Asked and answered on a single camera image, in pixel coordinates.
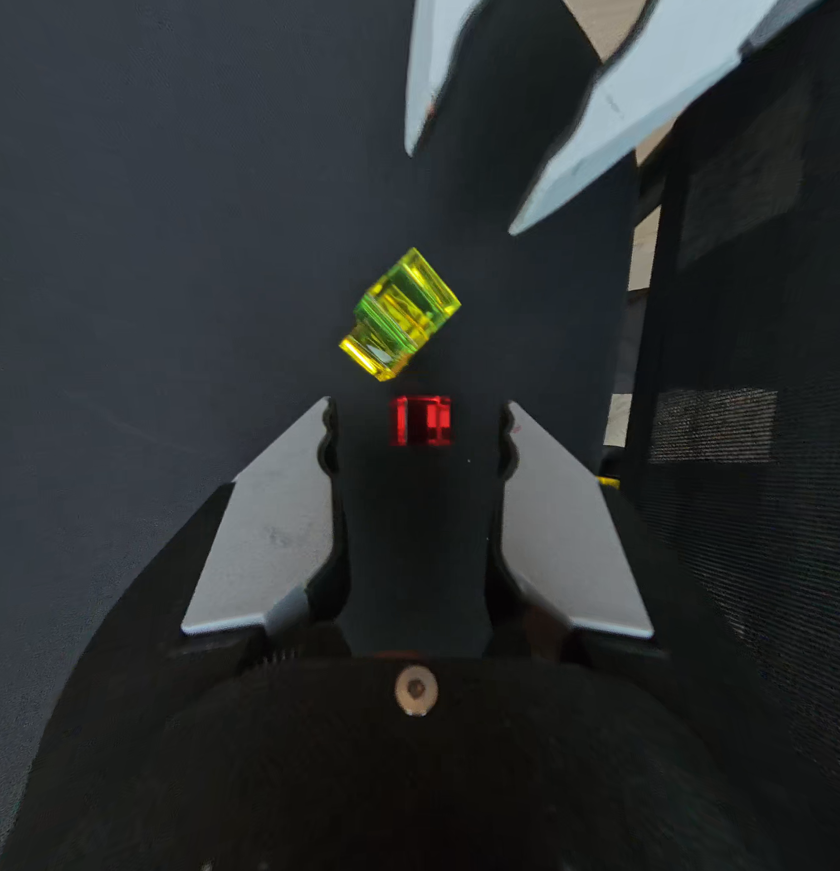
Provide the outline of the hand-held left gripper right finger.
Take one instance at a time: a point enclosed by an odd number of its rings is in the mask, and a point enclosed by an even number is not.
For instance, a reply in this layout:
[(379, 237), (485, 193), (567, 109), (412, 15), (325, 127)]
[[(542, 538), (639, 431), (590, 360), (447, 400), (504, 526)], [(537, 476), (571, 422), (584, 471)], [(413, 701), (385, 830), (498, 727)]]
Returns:
[(652, 642), (598, 477), (515, 401), (504, 405), (502, 438), (496, 554), (520, 599), (571, 630)]

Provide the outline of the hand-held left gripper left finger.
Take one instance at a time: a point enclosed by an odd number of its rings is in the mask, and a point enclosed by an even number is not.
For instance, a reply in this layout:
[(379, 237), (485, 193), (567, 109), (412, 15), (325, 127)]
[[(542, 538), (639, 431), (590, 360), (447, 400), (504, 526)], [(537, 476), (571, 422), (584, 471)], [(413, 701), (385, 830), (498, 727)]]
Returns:
[(234, 478), (182, 620), (186, 636), (259, 628), (276, 637), (339, 616), (350, 571), (337, 435), (326, 396)]

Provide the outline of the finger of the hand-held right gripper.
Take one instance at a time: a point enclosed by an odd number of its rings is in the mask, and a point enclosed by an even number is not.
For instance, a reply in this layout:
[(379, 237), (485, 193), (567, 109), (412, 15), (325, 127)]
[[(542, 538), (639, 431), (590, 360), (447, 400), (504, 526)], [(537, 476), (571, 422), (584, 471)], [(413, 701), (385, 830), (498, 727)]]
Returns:
[(509, 233), (574, 199), (817, 1), (648, 2), (543, 158)]
[(413, 157), (430, 129), (461, 42), (484, 1), (415, 1), (407, 63), (404, 149)]

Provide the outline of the red transparent cube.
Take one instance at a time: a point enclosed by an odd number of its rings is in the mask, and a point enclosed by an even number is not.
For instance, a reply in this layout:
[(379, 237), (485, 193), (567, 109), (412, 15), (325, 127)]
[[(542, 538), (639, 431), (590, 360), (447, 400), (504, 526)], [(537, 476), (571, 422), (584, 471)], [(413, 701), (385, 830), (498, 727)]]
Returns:
[(389, 441), (397, 447), (448, 447), (451, 401), (447, 396), (397, 396), (390, 401)]

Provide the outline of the green transparent cube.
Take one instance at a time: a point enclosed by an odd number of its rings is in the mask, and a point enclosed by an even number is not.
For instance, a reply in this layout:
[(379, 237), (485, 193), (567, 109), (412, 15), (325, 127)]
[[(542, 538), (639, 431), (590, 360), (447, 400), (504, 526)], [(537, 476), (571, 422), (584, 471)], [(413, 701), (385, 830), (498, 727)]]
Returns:
[(427, 344), (460, 307), (458, 297), (412, 247), (364, 292), (354, 316), (390, 352), (408, 354)]

